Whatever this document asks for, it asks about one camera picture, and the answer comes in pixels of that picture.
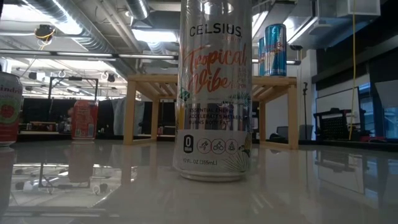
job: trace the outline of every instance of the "wooden stand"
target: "wooden stand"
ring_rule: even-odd
[[[124,118],[124,144],[146,144],[157,138],[157,118],[161,99],[177,99],[177,75],[134,75],[127,84],[127,106]],[[285,149],[299,148],[299,127],[297,123],[297,79],[292,77],[253,77],[253,101],[260,102],[260,144]],[[134,109],[136,91],[154,102],[150,139],[133,141]],[[289,143],[266,142],[266,103],[288,95]]]

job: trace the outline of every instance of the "blue can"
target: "blue can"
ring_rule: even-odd
[[[265,40],[264,38],[261,38],[259,40],[259,76],[266,75],[265,46],[266,46]]]
[[[286,26],[268,26],[265,38],[265,75],[286,76]]]

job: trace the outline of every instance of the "can lid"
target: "can lid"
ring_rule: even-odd
[[[1,73],[1,75],[13,75],[13,76],[15,76],[15,77],[17,77],[17,78],[19,78],[19,76],[17,76],[16,74],[12,74],[12,73],[8,73],[8,72],[2,72],[2,71],[0,71],[0,73]]]

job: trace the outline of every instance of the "glossy table surface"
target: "glossy table surface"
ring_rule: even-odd
[[[398,153],[254,145],[246,178],[209,183],[181,177],[173,149],[121,141],[0,148],[0,223],[398,223]]]

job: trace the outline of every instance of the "silver can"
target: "silver can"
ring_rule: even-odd
[[[19,77],[0,72],[0,147],[17,141],[22,84]]]
[[[174,167],[183,177],[231,181],[248,170],[251,9],[251,1],[182,1]]]

